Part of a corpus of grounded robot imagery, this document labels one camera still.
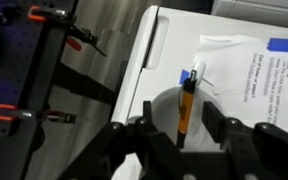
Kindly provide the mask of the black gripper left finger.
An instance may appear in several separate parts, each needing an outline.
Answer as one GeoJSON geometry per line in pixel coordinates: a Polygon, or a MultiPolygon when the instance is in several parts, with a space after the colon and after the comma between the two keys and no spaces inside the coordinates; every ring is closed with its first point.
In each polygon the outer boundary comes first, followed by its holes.
{"type": "Polygon", "coordinates": [[[157,132],[157,128],[153,123],[152,106],[150,101],[143,102],[143,120],[142,125],[147,133],[157,132]]]}

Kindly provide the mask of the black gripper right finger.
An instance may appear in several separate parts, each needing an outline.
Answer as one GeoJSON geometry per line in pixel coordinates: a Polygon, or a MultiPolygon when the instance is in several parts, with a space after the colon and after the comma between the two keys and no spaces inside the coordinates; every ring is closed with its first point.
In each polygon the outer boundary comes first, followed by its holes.
{"type": "Polygon", "coordinates": [[[202,122],[215,143],[228,142],[229,121],[211,101],[203,103],[202,122]]]}

